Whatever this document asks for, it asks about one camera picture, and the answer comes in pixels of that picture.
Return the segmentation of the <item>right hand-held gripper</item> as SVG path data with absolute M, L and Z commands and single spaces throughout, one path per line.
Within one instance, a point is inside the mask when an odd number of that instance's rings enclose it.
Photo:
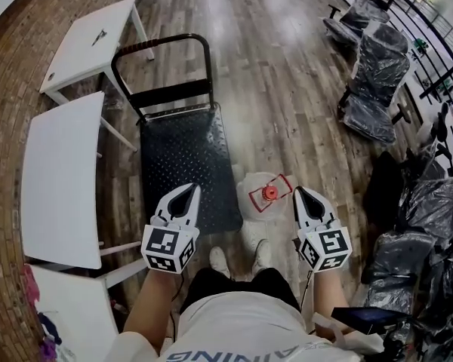
M 320 225 L 311 229 L 315 221 L 330 221 L 334 210 L 327 198 L 303 186 L 294 190 L 294 215 L 299 230 L 299 254 L 313 273 L 341 268 L 352 253 L 347 227 L 335 222 L 332 227 Z

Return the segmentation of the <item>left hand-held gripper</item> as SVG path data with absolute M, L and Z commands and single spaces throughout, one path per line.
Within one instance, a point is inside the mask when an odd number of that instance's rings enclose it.
M 178 186 L 160 199 L 155 216 L 143 230 L 140 252 L 148 268 L 182 273 L 196 251 L 200 199 L 201 187 L 192 183 Z

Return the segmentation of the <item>black platform trolley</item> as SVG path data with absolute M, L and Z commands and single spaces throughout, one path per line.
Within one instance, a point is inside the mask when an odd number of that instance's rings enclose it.
M 195 39 L 202 44 L 205 78 L 137 93 L 123 82 L 123 56 L 162 44 Z M 202 235 L 235 232 L 243 225 L 220 105 L 214 100 L 210 47 L 195 33 L 152 39 L 120 49 L 112 73 L 138 114 L 141 172 L 146 216 L 162 196 L 187 183 L 200 185 L 197 226 Z

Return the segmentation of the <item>clear water jug red cap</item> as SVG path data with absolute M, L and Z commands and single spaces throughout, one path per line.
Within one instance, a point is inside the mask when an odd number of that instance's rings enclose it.
M 242 217 L 251 221 L 278 219 L 284 214 L 293 190 L 282 173 L 247 173 L 236 187 Z

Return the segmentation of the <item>person's left forearm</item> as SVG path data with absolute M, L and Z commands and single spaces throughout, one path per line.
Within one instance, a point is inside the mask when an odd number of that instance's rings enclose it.
M 140 334 L 159 354 L 167 334 L 176 291 L 176 274 L 150 269 L 123 331 Z

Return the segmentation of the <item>person's right forearm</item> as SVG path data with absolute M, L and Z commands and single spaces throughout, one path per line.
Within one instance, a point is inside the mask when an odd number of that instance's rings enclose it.
M 341 273 L 338 268 L 314 274 L 313 307 L 315 313 L 330 321 L 334 321 L 331 317 L 333 309 L 346 308 L 348 306 L 341 283 Z M 334 322 L 343 334 L 353 331 L 341 322 Z

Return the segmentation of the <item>person's white left shoe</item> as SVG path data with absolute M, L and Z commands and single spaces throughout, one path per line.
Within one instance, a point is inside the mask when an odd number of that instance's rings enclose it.
M 231 278 L 229 266 L 227 264 L 227 258 L 224 251 L 220 247 L 212 247 L 209 254 L 209 262 L 212 269 L 220 272 L 227 278 Z

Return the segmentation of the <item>person's black shorts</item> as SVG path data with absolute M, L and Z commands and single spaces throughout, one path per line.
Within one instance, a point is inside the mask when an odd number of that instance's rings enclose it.
M 183 314 L 187 308 L 200 299 L 231 292 L 260 293 L 280 299 L 300 311 L 300 306 L 289 283 L 275 268 L 265 268 L 259 271 L 252 281 L 234 281 L 212 268 L 202 268 L 196 273 L 190 284 L 180 313 Z

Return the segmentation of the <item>black screen device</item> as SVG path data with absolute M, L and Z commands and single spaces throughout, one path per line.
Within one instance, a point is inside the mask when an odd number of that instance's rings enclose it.
M 339 308 L 332 310 L 331 317 L 365 335 L 385 334 L 390 328 L 409 318 L 397 311 L 377 307 Z

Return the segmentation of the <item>white rectangular table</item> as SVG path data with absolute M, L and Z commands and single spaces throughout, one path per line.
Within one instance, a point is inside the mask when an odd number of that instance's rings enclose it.
M 102 91 L 34 117 L 23 161 L 20 226 L 26 256 L 72 267 L 102 266 L 96 166 L 100 127 L 134 149 L 102 117 Z
M 35 304 L 57 327 L 61 345 L 57 360 L 103 362 L 118 335 L 108 289 L 143 271 L 138 259 L 97 278 L 73 275 L 31 265 L 40 291 Z
M 74 21 L 48 67 L 39 92 L 62 105 L 69 101 L 60 92 L 62 88 L 103 73 L 124 97 L 125 93 L 112 73 L 111 62 L 129 20 L 134 24 L 138 38 L 147 41 L 135 0 L 116 2 Z M 102 29 L 107 35 L 92 47 Z

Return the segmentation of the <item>person's white shirt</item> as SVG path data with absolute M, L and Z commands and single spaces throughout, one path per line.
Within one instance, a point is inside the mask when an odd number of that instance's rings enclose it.
M 181 316 L 177 341 L 162 354 L 140 334 L 116 337 L 104 362 L 360 362 L 384 350 L 379 335 L 310 335 L 300 313 L 260 293 L 200 299 Z

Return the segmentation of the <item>dark blue cloth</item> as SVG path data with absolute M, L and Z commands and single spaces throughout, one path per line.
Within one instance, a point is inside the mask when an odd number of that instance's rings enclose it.
M 41 325 L 46 329 L 47 333 L 53 337 L 54 343 L 56 345 L 61 345 L 63 340 L 60 338 L 57 327 L 53 321 L 43 312 L 39 312 L 38 317 Z

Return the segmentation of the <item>plastic-wrapped black chairs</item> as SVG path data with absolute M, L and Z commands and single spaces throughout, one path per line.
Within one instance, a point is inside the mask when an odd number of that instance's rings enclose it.
M 411 42 L 414 80 L 426 96 L 453 103 L 453 27 L 427 0 L 378 0 Z

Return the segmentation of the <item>purple cloth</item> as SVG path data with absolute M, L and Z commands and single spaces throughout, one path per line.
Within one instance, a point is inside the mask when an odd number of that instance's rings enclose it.
M 39 343 L 41 362 L 57 362 L 56 344 L 48 337 Z

